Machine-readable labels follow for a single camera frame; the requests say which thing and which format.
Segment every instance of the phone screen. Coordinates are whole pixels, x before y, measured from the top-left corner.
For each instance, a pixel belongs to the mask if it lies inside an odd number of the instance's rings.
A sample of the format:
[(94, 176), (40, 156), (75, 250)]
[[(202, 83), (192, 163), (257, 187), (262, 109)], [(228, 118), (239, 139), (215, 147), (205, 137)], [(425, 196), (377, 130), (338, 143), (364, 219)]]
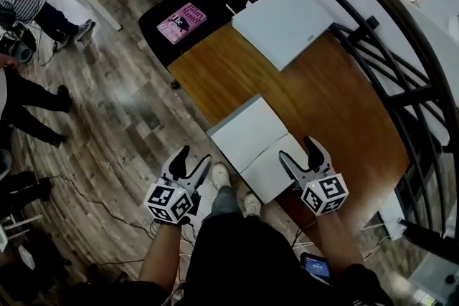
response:
[(330, 277), (327, 263), (322, 262), (321, 260), (306, 257), (306, 270), (321, 278)]

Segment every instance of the black pants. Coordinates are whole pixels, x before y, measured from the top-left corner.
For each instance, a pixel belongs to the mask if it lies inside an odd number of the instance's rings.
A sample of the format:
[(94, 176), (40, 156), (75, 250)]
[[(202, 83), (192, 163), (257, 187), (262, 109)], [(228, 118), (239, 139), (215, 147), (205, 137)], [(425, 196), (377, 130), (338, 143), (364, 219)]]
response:
[(53, 144), (60, 138), (52, 129), (39, 122), (24, 106), (37, 106), (49, 111), (64, 111), (66, 106), (58, 95), (5, 68), (8, 97), (1, 114), (1, 124), (13, 124), (23, 132)]
[(58, 42), (63, 41), (65, 35), (73, 37), (78, 33), (78, 26), (70, 23), (61, 11), (49, 3), (44, 3), (34, 20), (45, 34)]
[(43, 185), (37, 184), (33, 172), (25, 171), (7, 176), (0, 183), (0, 218), (19, 212), (43, 194)]

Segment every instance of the gray pants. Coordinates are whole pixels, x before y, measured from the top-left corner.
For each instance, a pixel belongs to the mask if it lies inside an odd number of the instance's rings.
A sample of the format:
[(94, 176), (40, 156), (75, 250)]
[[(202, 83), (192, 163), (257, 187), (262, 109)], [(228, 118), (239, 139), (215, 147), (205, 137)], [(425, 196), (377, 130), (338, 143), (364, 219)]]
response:
[(217, 197), (215, 198), (214, 203), (212, 203), (212, 211), (204, 220), (229, 213), (238, 213), (242, 215), (242, 212), (237, 205), (236, 193), (229, 186), (223, 186), (220, 190), (218, 190)]

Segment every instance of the wooden tabletop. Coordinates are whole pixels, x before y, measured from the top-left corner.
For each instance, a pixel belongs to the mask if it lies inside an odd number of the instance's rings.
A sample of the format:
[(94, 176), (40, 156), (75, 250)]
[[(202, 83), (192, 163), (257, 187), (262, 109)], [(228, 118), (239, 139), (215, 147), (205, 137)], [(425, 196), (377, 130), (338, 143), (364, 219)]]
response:
[[(340, 215), (352, 231), (375, 215), (407, 168), (406, 151), (381, 100), (328, 32), (279, 72), (227, 24), (169, 71), (211, 125), (260, 93), (303, 147), (304, 135), (321, 142), (348, 186)], [(277, 200), (300, 228), (313, 223), (312, 212), (291, 190)], [(313, 227), (305, 232), (313, 237)]]

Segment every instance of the book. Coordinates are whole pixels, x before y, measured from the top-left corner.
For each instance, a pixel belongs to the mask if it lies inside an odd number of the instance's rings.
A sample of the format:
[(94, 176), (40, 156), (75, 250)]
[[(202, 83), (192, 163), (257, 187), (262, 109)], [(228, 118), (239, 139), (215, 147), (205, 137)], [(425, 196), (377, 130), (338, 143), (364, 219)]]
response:
[(207, 16), (202, 11), (188, 3), (163, 20), (157, 29), (172, 44), (176, 44), (206, 19)]
[(308, 155), (268, 103), (255, 96), (207, 132), (264, 204), (293, 183), (279, 161), (284, 150), (302, 167)]

